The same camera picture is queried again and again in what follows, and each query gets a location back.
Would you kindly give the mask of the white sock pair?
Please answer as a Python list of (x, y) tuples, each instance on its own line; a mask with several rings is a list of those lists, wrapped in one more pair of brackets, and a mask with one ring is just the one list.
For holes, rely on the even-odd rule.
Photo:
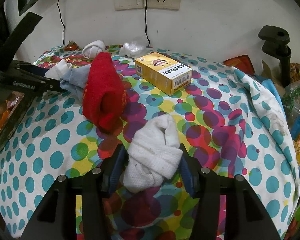
[(61, 76), (63, 76), (71, 67), (71, 63), (68, 63), (65, 59), (62, 59), (53, 67), (51, 67), (44, 76), (46, 78), (60, 80)]

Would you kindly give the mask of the grey sock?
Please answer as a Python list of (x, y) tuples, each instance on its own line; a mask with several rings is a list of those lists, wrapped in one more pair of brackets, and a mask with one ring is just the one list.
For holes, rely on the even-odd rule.
[(91, 64), (78, 68), (70, 68), (61, 76), (60, 87), (83, 100), (83, 92), (87, 84)]

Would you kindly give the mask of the white knotted sock ball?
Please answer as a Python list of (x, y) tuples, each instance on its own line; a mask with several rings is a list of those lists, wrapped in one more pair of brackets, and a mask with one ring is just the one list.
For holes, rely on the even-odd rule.
[(100, 52), (104, 52), (105, 49), (106, 45), (104, 42), (97, 40), (86, 45), (82, 50), (82, 54), (86, 59), (93, 60)]

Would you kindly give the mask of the red sock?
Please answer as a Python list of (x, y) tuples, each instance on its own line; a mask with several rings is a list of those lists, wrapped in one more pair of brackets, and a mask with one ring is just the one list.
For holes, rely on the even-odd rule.
[(111, 55), (99, 53), (90, 66), (83, 92), (83, 115), (101, 131), (110, 132), (124, 112), (128, 99)]

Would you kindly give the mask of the white sock bundle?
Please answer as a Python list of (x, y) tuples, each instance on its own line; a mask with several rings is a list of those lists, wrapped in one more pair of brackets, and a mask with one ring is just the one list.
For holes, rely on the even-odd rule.
[(171, 179), (183, 155), (173, 117), (164, 114), (149, 120), (136, 131), (127, 153), (123, 185), (128, 191), (138, 193)]

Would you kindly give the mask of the yellow medicine box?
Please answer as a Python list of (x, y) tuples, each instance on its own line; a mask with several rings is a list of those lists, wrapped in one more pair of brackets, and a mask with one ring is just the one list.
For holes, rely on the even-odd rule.
[(135, 59), (135, 70), (169, 96), (191, 83), (192, 69), (189, 66), (156, 52)]

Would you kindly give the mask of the red round tray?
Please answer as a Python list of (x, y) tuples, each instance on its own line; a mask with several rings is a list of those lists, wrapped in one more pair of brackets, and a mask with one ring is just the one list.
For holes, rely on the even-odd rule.
[(12, 94), (15, 95), (15, 100), (7, 101), (8, 109), (3, 114), (3, 123), (0, 125), (0, 152), (7, 145), (35, 98), (21, 92), (12, 92)]

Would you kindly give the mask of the red candy wrapper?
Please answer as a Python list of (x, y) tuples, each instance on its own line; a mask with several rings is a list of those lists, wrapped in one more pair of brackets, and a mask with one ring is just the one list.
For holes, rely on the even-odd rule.
[(74, 51), (74, 50), (79, 50), (79, 49), (80, 49), (80, 47), (74, 41), (69, 41), (68, 44), (66, 46), (64, 46), (65, 51)]

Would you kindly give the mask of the polka dot bed sheet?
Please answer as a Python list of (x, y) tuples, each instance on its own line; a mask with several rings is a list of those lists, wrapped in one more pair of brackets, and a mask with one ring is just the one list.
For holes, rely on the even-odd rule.
[(190, 85), (168, 96), (135, 72), (134, 60), (108, 46), (130, 101), (110, 134), (101, 133), (68, 93), (34, 99), (0, 152), (0, 213), (13, 237), (21, 236), (55, 179), (86, 174), (129, 146), (135, 132), (168, 113), (179, 140), (203, 167), (225, 177), (242, 175), (285, 237), (298, 202), (298, 164), (289, 132), (274, 128), (259, 84), (237, 70), (202, 57), (163, 50), (192, 68)]

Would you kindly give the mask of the crumpled clear plastic wrap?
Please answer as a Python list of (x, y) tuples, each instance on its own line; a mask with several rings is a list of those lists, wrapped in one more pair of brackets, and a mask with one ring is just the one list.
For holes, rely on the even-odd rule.
[(148, 49), (144, 45), (136, 41), (125, 42), (119, 51), (120, 56), (127, 56), (133, 59), (142, 57), (147, 53), (148, 53)]

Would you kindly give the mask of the black clamp stand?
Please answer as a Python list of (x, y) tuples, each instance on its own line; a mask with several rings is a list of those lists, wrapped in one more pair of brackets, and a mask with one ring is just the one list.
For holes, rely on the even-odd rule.
[(288, 44), (289, 33), (280, 27), (265, 25), (258, 33), (259, 39), (264, 41), (262, 51), (280, 61), (281, 84), (287, 87), (290, 84), (290, 58), (292, 51)]

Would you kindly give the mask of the red packet by wall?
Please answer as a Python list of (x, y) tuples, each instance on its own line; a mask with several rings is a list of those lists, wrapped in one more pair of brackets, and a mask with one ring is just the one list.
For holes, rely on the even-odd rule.
[(236, 67), (237, 69), (244, 72), (245, 74), (249, 74), (249, 75), (255, 74), (253, 64), (250, 61), (248, 55), (233, 57), (231, 59), (225, 60), (223, 64), (229, 67)]

